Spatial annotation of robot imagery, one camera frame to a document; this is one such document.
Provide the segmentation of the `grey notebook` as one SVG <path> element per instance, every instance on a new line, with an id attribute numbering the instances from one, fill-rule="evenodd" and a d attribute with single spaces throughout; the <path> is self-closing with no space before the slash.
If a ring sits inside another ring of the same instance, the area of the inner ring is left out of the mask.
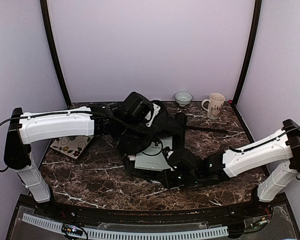
<path id="1" fill-rule="evenodd" d="M 140 170 L 163 171 L 171 167 L 168 165 L 163 149 L 165 147 L 172 148 L 173 137 L 155 138 L 150 146 L 135 156 L 134 167 Z"/>

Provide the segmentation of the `black student bag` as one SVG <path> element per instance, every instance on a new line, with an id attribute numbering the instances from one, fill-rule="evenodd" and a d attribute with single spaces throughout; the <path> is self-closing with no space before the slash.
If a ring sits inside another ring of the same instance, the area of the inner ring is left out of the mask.
<path id="1" fill-rule="evenodd" d="M 171 150 L 173 151 L 185 148 L 185 132 L 189 126 L 186 125 L 187 116 L 185 114 L 179 112 L 174 118 L 171 118 L 162 101 L 153 101 L 162 107 L 162 130 L 156 134 L 133 134 L 131 131 L 126 130 L 120 137 L 117 136 L 116 139 L 117 148 L 126 154 L 123 162 L 130 174 L 144 179 L 157 180 L 161 183 L 162 171 L 137 169 L 135 168 L 135 161 L 129 161 L 128 156 L 141 153 L 151 145 L 155 138 L 172 137 Z"/>

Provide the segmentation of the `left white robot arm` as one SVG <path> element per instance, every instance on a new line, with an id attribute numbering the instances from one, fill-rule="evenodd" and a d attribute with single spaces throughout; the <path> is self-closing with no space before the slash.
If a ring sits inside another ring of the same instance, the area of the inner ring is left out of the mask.
<path id="1" fill-rule="evenodd" d="M 127 152 L 136 154 L 150 145 L 167 121 L 167 109 L 161 101 L 148 100 L 137 92 L 131 92 L 122 102 L 68 110 L 30 113 L 18 107 L 0 123 L 0 127 L 9 124 L 3 161 L 7 169 L 17 173 L 34 200 L 41 204 L 41 210 L 48 217 L 57 218 L 61 208 L 33 160 L 32 143 L 72 136 L 111 135 L 122 139 L 131 135 L 141 142 L 129 144 Z"/>

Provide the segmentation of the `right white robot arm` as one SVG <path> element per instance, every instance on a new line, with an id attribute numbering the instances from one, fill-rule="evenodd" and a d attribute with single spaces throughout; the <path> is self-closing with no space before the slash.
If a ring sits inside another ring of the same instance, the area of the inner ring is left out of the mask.
<path id="1" fill-rule="evenodd" d="M 177 186 L 207 187 L 278 162 L 270 176 L 253 190 L 253 200 L 245 205 L 245 213 L 256 217 L 294 178 L 300 175 L 300 126 L 293 120 L 272 135 L 240 148 L 229 148 L 201 159 L 186 148 L 162 150 L 170 166 L 167 171 L 167 188 Z"/>

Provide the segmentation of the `floral placemat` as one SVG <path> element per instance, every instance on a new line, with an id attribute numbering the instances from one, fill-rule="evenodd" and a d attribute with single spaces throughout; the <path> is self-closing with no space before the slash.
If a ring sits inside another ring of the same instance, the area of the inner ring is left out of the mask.
<path id="1" fill-rule="evenodd" d="M 49 147 L 71 159 L 77 160 L 92 139 L 93 136 L 58 137 L 53 140 Z"/>

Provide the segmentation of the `small white bowl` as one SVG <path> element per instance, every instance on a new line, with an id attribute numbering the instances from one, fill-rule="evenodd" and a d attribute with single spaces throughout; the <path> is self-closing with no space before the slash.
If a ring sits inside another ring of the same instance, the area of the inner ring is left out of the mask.
<path id="1" fill-rule="evenodd" d="M 191 103 L 193 96 L 188 92 L 181 91 L 174 95 L 174 99 L 179 106 L 185 107 Z"/>

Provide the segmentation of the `cream mug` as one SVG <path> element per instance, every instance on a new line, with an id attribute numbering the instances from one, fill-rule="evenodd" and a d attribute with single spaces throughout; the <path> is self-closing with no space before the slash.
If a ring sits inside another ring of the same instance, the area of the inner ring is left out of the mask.
<path id="1" fill-rule="evenodd" d="M 213 92 L 208 99 L 201 102 L 201 107 L 206 111 L 206 115 L 211 120 L 216 120 L 221 112 L 226 98 L 221 93 Z"/>

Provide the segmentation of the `left black frame post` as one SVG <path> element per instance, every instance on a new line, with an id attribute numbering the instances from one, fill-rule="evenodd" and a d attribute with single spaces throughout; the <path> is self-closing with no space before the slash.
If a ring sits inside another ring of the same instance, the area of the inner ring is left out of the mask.
<path id="1" fill-rule="evenodd" d="M 63 99 L 65 101 L 66 106 L 69 108 L 72 105 L 72 101 L 70 98 L 69 91 L 66 86 L 66 81 L 62 72 L 62 67 L 60 64 L 59 56 L 57 53 L 57 48 L 55 44 L 53 29 L 52 29 L 52 23 L 50 19 L 49 14 L 49 7 L 48 7 L 48 1 L 47 0 L 40 0 L 40 8 L 41 8 L 41 15 L 45 30 L 45 35 L 49 47 L 50 56 L 52 59 L 52 63 L 54 66 L 55 74 L 58 80 L 58 84 L 63 96 Z"/>

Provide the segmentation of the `black frame post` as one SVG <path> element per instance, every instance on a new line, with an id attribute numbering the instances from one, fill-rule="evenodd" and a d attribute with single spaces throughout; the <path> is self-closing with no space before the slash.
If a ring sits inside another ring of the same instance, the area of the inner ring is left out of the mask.
<path id="1" fill-rule="evenodd" d="M 245 80 L 246 80 L 246 77 L 248 74 L 248 69 L 249 69 L 251 58 L 253 55 L 254 45 L 255 45 L 258 26 L 259 26 L 262 2 L 263 2 L 262 0 L 254 1 L 253 15 L 252 15 L 252 21 L 251 21 L 251 27 L 250 27 L 247 47 L 246 47 L 238 83 L 237 83 L 237 86 L 236 86 L 236 89 L 234 92 L 234 96 L 232 99 L 232 107 L 233 108 L 236 108 L 239 103 L 240 96 L 241 96 L 241 93 L 242 93 L 242 90 L 243 90 L 243 87 L 245 84 Z"/>
<path id="2" fill-rule="evenodd" d="M 55 44 L 53 29 L 52 29 L 52 23 L 50 19 L 49 14 L 49 7 L 48 7 L 48 1 L 47 0 L 40 0 L 40 8 L 41 8 L 41 15 L 45 30 L 45 35 L 49 47 L 50 56 L 52 59 L 52 63 L 54 66 L 55 74 L 58 80 L 58 84 L 63 96 L 63 99 L 65 101 L 66 106 L 69 108 L 72 105 L 72 101 L 70 98 L 69 91 L 66 86 L 66 81 L 62 72 L 62 67 L 60 64 L 59 56 L 57 53 L 57 48 Z"/>

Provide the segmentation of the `black front table rail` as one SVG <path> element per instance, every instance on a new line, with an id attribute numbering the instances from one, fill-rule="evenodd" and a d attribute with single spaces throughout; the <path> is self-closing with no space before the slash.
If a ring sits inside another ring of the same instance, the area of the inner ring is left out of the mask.
<path id="1" fill-rule="evenodd" d="M 273 204 L 242 202 L 225 206 L 185 210 L 116 210 L 85 207 L 55 202 L 53 209 L 38 206 L 31 196 L 21 194 L 14 208 L 10 224 L 21 219 L 23 210 L 49 220 L 66 221 L 71 224 L 96 225 L 115 223 L 127 225 L 172 225 L 207 222 L 212 225 L 237 227 L 250 218 L 272 217 Z"/>

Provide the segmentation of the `right black frame post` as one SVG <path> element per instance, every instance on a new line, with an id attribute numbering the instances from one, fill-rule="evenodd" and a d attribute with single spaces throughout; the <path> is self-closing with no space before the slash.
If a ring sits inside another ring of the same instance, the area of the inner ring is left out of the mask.
<path id="1" fill-rule="evenodd" d="M 245 84 L 245 80 L 246 80 L 246 77 L 248 74 L 248 69 L 249 69 L 251 58 L 253 55 L 254 45 L 255 45 L 258 26 L 259 26 L 262 2 L 263 2 L 262 0 L 254 1 L 253 15 L 252 15 L 252 21 L 251 21 L 251 27 L 250 27 L 247 47 L 246 47 L 238 83 L 237 83 L 237 86 L 236 86 L 236 89 L 234 92 L 234 96 L 232 99 L 232 107 L 233 108 L 236 108 L 239 103 L 240 96 L 241 96 L 241 93 L 242 93 L 242 90 L 243 90 L 243 87 Z"/>

